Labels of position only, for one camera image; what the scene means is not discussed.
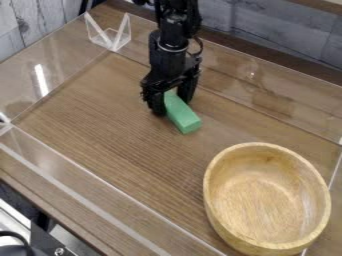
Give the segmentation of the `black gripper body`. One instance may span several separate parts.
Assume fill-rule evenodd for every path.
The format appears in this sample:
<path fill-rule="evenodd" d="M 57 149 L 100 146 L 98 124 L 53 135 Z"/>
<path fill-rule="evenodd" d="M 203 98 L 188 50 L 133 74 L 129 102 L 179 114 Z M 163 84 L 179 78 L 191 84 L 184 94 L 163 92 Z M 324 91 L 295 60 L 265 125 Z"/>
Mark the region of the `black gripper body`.
<path fill-rule="evenodd" d="M 151 70 L 140 82 L 142 90 L 165 92 L 177 88 L 185 77 L 200 74 L 201 50 L 187 52 L 188 44 L 177 50 L 167 50 L 160 45 L 160 31 L 155 30 L 148 36 L 148 54 Z"/>

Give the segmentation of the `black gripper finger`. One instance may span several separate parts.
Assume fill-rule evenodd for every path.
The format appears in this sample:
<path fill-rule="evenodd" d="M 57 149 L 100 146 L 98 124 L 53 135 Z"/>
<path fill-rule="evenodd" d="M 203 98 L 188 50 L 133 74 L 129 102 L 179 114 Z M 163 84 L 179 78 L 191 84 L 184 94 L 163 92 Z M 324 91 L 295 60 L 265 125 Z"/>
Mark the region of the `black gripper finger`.
<path fill-rule="evenodd" d="M 192 100 L 195 90 L 196 90 L 196 85 L 197 85 L 197 80 L 199 80 L 199 74 L 195 73 L 193 75 L 188 76 L 184 78 L 181 81 L 181 84 L 177 87 L 177 96 L 180 99 L 184 101 L 185 104 L 188 104 Z"/>
<path fill-rule="evenodd" d="M 142 90 L 142 100 L 146 102 L 148 108 L 156 116 L 165 115 L 164 93 L 149 89 Z"/>

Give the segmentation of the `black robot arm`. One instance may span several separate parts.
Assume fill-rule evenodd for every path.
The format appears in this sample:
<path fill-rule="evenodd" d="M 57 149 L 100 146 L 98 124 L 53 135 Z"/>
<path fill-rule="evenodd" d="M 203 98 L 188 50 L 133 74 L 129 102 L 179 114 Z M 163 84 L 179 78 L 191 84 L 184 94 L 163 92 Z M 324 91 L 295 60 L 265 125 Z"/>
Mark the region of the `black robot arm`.
<path fill-rule="evenodd" d="M 149 72 L 140 81 L 141 96 L 156 116 L 165 115 L 165 92 L 192 100 L 201 63 L 203 42 L 197 0 L 133 0 L 155 10 L 157 29 L 148 36 Z"/>

